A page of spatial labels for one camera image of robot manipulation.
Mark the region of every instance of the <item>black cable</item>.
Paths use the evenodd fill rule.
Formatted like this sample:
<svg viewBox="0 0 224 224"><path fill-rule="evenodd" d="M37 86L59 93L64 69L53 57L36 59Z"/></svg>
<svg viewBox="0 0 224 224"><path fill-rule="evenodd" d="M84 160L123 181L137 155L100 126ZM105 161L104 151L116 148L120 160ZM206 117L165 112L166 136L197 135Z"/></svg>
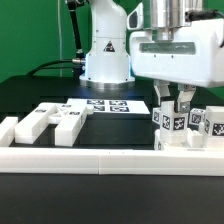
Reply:
<svg viewBox="0 0 224 224"><path fill-rule="evenodd" d="M80 68L80 66L63 66L63 67L38 67L38 68L36 68L36 69L34 69L34 70L32 70L32 73L31 72L29 72L28 74L27 74L27 76L33 76L36 72L38 72L38 71L40 71L40 70L55 70L55 69L74 69L74 68Z"/></svg>
<svg viewBox="0 0 224 224"><path fill-rule="evenodd" d="M221 18L223 18L223 20L224 20L224 14L223 14L222 12L217 11L216 14L217 14L218 16L220 16ZM221 48L224 47L224 38L223 38L223 41L222 41L220 47L221 47Z"/></svg>
<svg viewBox="0 0 224 224"><path fill-rule="evenodd" d="M64 60L57 60L57 61L51 61L51 62L48 62L48 63L44 63L40 66L38 66L37 68L29 71L26 75L27 76L33 76L34 73L36 73L36 71L39 70L39 68L45 68L49 65L56 65L56 64L63 64L63 63L71 63L72 62L72 59L64 59Z"/></svg>
<svg viewBox="0 0 224 224"><path fill-rule="evenodd" d="M74 33L74 39L75 39L75 45L76 45L76 57L77 58L84 58L84 52L82 50L82 44L79 34L79 26L76 16L76 8L81 7L84 5L84 1L74 1L74 0L66 0L66 4L68 6L68 9L70 11L70 16L72 20L72 28Z"/></svg>

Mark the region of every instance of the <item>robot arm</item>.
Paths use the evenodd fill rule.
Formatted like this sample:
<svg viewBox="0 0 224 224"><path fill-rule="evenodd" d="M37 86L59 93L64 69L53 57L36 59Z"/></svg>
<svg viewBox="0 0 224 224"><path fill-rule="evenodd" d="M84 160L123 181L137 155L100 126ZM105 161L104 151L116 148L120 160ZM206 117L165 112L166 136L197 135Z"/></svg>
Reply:
<svg viewBox="0 0 224 224"><path fill-rule="evenodd" d="M85 58L81 85L120 89L134 85L130 57L126 52L127 15L113 0L67 0L73 20L77 49L81 49L75 10L88 2L92 12L92 48Z"/></svg>

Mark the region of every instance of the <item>green wall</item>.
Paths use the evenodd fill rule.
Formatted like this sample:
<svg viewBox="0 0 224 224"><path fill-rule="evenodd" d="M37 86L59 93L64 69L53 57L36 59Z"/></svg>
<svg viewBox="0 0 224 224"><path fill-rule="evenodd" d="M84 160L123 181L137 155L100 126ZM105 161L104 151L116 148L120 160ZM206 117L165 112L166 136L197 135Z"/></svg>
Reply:
<svg viewBox="0 0 224 224"><path fill-rule="evenodd" d="M130 13L140 0L115 0ZM69 11L61 5L63 58L75 56ZM209 0L207 8L224 11L223 0ZM58 0L0 0L0 82L13 75L24 75L38 65L60 58ZM88 5L77 10L82 45L91 47L91 12ZM212 90L224 98L224 89Z"/></svg>

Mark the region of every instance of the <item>black table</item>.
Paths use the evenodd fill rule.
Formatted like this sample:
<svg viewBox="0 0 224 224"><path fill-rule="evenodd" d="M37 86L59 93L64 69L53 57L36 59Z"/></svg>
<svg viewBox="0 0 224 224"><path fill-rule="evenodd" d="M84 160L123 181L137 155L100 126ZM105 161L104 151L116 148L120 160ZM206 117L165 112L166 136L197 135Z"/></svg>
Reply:
<svg viewBox="0 0 224 224"><path fill-rule="evenodd" d="M177 93L171 86L171 92ZM120 91L93 90L77 80L15 76L0 84L0 118L21 120L41 102L68 98L143 100L152 112L156 96L151 81ZM199 88L192 107L224 105ZM51 129L43 136L52 135ZM89 116L75 148L152 149L151 115ZM39 139L34 147L53 148ZM1 174L1 224L163 224L223 223L224 178L196 176Z"/></svg>

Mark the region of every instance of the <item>white plastic housing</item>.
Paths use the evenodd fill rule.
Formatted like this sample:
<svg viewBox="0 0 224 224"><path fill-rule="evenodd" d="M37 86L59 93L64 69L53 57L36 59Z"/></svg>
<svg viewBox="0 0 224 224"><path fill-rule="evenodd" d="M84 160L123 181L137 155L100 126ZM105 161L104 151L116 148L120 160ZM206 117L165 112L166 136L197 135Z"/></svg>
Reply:
<svg viewBox="0 0 224 224"><path fill-rule="evenodd" d="M175 29L173 42L193 42L195 54L143 53L141 43L154 43L152 31L133 32L130 54L135 75L202 87L223 86L223 26L223 19L216 19Z"/></svg>
<svg viewBox="0 0 224 224"><path fill-rule="evenodd" d="M126 52L126 12L113 0L90 0L89 3L92 48L86 55L86 72L80 79L114 84L134 81L130 76L130 56Z"/></svg>

